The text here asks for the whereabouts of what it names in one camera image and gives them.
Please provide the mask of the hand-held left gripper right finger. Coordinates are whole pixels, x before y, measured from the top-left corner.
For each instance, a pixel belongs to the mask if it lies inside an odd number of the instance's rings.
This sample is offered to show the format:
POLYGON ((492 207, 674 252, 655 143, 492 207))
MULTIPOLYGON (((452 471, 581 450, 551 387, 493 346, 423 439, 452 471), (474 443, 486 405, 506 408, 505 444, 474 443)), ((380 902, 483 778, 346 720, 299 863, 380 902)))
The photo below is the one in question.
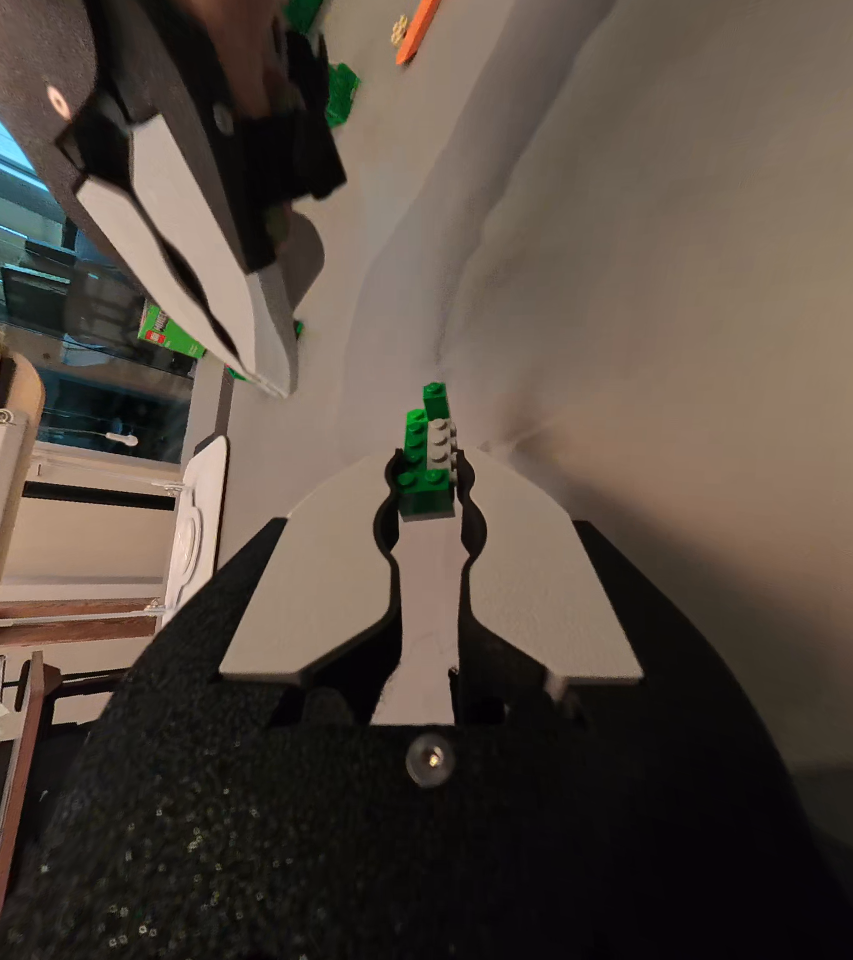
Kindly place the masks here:
POLYGON ((644 671, 567 511, 478 448, 461 451, 461 463, 485 525, 468 571, 478 625, 541 668, 544 687, 639 682, 644 671))

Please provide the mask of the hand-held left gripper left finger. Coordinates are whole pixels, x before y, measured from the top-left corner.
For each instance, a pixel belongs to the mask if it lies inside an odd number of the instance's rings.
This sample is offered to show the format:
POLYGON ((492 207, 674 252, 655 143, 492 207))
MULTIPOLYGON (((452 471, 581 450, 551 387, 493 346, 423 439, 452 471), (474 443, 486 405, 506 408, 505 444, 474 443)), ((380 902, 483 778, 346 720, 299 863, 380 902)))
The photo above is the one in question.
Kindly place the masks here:
POLYGON ((220 663, 224 679, 305 686, 370 643, 400 642, 399 456, 366 456, 290 510, 220 663))

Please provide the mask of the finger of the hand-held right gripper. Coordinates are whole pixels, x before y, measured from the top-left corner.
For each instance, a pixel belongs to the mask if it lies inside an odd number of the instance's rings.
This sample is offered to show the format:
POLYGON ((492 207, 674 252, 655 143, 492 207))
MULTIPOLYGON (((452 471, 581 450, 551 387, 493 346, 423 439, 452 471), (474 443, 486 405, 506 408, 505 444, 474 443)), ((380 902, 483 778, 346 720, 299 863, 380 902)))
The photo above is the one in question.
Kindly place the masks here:
POLYGON ((242 376, 288 398, 297 386, 298 357, 280 267, 241 266, 162 115, 132 128, 132 188, 200 282, 209 314, 238 349, 242 376))
POLYGON ((174 322, 242 377, 259 378, 254 369, 255 311, 251 294, 242 272, 227 263, 224 244, 211 249, 211 289, 201 287, 200 294, 194 294, 130 194, 99 176, 88 175, 76 198, 149 296, 174 322))

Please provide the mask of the green and grey brick assembly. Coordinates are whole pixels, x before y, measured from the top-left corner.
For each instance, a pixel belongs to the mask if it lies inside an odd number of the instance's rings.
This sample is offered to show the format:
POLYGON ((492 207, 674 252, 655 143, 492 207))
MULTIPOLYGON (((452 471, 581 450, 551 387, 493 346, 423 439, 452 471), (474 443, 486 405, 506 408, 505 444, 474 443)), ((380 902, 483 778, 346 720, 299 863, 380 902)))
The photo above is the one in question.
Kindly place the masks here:
POLYGON ((447 384, 429 382, 422 387, 420 405, 405 414, 402 460, 395 471, 402 521, 448 520, 456 515, 458 457, 447 384))

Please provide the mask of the person's right hand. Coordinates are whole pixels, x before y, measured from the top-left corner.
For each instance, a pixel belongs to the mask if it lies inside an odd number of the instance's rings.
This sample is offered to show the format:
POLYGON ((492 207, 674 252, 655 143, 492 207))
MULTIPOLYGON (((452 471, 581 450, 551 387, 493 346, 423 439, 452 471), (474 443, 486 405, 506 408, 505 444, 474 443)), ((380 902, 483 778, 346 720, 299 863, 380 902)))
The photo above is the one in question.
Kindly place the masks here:
POLYGON ((274 28, 282 2, 185 1, 208 34, 239 112, 260 119, 272 112, 271 93, 283 86, 274 28))

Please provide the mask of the green toy set box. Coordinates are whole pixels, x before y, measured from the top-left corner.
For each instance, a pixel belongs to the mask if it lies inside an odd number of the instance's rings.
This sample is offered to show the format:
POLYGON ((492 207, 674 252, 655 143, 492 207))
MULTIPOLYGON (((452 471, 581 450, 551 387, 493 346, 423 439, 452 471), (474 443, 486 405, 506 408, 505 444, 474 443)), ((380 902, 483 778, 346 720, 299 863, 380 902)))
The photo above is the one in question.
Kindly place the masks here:
POLYGON ((145 301, 137 329, 137 339, 174 354, 200 359, 206 348, 183 330, 163 309, 145 301))

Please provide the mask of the white plastic panel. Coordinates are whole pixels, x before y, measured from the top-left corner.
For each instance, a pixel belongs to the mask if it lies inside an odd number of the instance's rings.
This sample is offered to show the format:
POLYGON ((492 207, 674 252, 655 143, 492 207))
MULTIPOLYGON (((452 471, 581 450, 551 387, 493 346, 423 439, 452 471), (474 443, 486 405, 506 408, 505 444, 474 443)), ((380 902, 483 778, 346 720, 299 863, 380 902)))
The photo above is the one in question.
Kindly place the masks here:
POLYGON ((228 438, 218 435, 208 438, 185 466, 176 490, 161 629, 216 572, 228 463, 228 438))

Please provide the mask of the green brick build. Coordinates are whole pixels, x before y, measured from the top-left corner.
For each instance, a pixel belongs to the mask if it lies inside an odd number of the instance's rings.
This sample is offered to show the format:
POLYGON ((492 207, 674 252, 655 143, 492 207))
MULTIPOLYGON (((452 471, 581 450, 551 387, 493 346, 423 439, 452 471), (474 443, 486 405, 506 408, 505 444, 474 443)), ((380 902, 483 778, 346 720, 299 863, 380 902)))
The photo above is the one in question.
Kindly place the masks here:
POLYGON ((360 86, 360 77, 346 63, 328 66, 328 96, 324 115, 326 125, 331 130, 347 122, 360 86))

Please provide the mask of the brown wooden board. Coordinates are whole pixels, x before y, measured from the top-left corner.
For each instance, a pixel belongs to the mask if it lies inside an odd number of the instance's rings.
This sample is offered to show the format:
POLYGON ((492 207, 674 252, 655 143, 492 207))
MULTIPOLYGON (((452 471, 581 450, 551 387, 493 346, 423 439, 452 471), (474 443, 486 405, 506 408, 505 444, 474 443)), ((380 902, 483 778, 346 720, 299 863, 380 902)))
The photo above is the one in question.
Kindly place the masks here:
POLYGON ((149 639, 165 615, 149 598, 0 602, 0 646, 149 639))

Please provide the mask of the orange toy plate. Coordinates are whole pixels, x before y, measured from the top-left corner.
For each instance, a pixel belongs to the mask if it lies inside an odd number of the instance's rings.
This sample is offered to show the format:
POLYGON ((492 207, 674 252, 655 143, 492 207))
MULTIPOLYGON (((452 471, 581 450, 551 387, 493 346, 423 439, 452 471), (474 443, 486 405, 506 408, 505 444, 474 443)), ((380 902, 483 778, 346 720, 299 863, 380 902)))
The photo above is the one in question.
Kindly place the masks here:
POLYGON ((419 2, 412 19, 409 20, 406 37, 399 48, 396 49, 395 63, 397 66, 408 65, 416 56, 440 4, 440 1, 419 2))

